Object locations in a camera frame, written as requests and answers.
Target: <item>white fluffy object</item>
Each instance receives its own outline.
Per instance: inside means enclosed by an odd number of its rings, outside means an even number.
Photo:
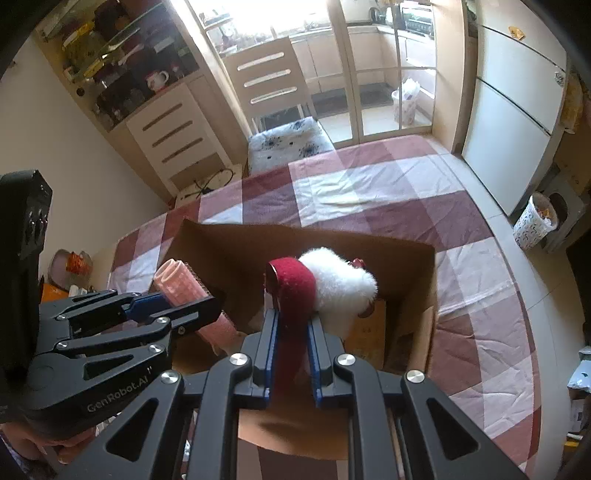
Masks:
[[[300,257],[316,279],[316,304],[324,331],[345,340],[353,321],[375,299],[378,285],[373,275],[355,268],[332,250],[322,247]]]

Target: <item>trash bin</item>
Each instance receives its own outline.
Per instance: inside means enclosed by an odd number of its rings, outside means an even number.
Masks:
[[[522,250],[529,250],[557,226],[558,216],[548,197],[534,192],[513,227],[513,238]]]
[[[413,79],[407,79],[402,84],[402,126],[410,127],[414,123],[414,115],[417,111],[417,98],[421,86]],[[394,102],[394,120],[400,124],[400,109],[398,107],[398,95],[400,89],[392,92]]]

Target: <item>chair cushion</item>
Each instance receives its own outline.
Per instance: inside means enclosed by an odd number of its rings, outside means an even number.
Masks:
[[[334,149],[322,125],[309,116],[250,137],[248,171],[253,175]]]

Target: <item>blue gripper pad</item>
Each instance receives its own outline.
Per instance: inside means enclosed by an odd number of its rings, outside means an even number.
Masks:
[[[277,353],[277,329],[278,329],[279,321],[275,319],[273,322],[273,330],[271,332],[271,339],[269,342],[269,354],[267,356],[267,365],[265,367],[265,401],[267,404],[271,401],[271,387],[273,383],[273,373],[275,372],[274,369],[274,362],[275,354]]]
[[[144,323],[153,313],[172,308],[166,297],[160,292],[142,295],[134,298],[125,310],[128,320]]]
[[[320,388],[320,362],[316,350],[316,341],[314,339],[314,329],[312,323],[308,323],[308,360],[310,362],[310,378],[312,381],[312,393],[316,402],[316,407],[320,408],[322,401],[322,389]]]

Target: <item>checkered tablecloth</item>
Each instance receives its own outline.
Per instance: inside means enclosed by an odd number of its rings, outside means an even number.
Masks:
[[[439,322],[428,374],[531,473],[541,405],[527,313],[486,221],[423,137],[296,161],[162,215],[119,242],[109,288],[147,290],[184,218],[341,229],[433,245]]]

